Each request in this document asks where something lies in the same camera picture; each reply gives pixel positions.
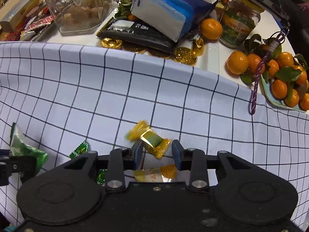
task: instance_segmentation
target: blue tissue package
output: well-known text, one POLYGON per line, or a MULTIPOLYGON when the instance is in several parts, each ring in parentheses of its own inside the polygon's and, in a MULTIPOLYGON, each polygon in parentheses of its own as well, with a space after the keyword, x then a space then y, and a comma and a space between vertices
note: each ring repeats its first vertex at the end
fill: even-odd
POLYGON ((204 0, 133 0, 131 13, 177 42, 215 8, 204 0))

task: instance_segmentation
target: green candy wrapper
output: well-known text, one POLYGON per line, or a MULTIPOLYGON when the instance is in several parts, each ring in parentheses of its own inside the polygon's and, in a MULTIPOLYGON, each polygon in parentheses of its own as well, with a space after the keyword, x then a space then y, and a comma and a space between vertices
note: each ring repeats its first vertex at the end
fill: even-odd
POLYGON ((78 148, 76 148, 71 154, 70 154, 70 159, 74 159, 76 158, 78 155, 83 154, 83 153, 87 153, 88 152, 88 148, 89 145, 87 143, 87 141, 83 141, 78 148))
MULTIPOLYGON (((78 148, 76 148, 70 155, 70 159, 74 159, 76 157, 78 157, 79 155, 83 154, 83 153, 87 153, 89 149, 89 145, 87 143, 87 141, 83 141, 78 148)), ((98 173, 98 178, 97 178, 97 183, 99 185, 102 185, 105 181, 104 176, 106 173, 106 169, 100 169, 99 173, 98 173)))
POLYGON ((10 148, 13 156, 30 155, 35 157, 37 159, 36 173, 38 173, 41 170, 43 164, 48 160, 48 154, 44 151, 25 144, 26 138, 16 123, 12 124, 10 138, 10 148))
POLYGON ((100 169, 99 173, 98 173, 98 179, 97 179, 97 183, 99 185, 102 185, 105 182, 105 173, 106 173, 107 169, 100 169))

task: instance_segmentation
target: light blue plate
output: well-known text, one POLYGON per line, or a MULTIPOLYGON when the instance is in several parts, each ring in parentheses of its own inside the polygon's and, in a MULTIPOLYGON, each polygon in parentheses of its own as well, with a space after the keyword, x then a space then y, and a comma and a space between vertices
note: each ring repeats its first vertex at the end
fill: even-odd
POLYGON ((268 82, 268 84, 266 84, 263 76, 261 76, 261 81, 262 81, 262 85, 263 85, 263 88, 264 88, 264 92, 265 92, 265 96, 266 98, 274 105, 274 106, 277 106, 277 107, 281 107, 281 108, 285 108, 285 109, 289 109, 289 110, 293 110, 293 111, 299 111, 301 113, 305 113, 306 111, 303 111, 302 109, 299 108, 299 105, 296 105, 296 107, 288 107, 283 100, 279 100, 279 99, 276 99, 272 94, 271 94, 271 91, 270 91, 270 85, 271 85, 271 82, 268 82))

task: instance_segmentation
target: checkered tablecloth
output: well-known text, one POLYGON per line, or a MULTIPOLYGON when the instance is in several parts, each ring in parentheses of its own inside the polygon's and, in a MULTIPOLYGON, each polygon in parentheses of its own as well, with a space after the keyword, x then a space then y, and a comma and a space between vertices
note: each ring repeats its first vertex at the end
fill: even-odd
MULTIPOLYGON (((216 155, 227 150, 290 181, 299 193, 292 220, 309 207, 307 115, 274 108, 262 95, 248 112, 251 91, 217 74, 171 60, 113 49, 55 43, 0 44, 0 147, 9 149, 17 122, 30 145, 50 158, 44 170, 69 160, 84 140, 99 155, 131 147, 124 136, 146 119, 163 138, 216 155)), ((141 168, 173 163, 144 152, 141 168)), ((126 171, 126 181, 134 181, 126 171)), ((217 184, 214 170, 210 183, 217 184)), ((19 225, 18 174, 0 187, 0 212, 19 225)))

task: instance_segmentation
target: clear plastic container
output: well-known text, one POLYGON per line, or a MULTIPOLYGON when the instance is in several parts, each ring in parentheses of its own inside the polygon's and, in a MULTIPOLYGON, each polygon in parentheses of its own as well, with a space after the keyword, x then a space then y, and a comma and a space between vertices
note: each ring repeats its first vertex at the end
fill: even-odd
POLYGON ((237 48, 261 20, 263 11, 249 0, 228 0, 220 20, 223 34, 219 41, 229 48, 237 48))
POLYGON ((113 0, 46 0, 61 33, 90 33, 114 9, 113 0))

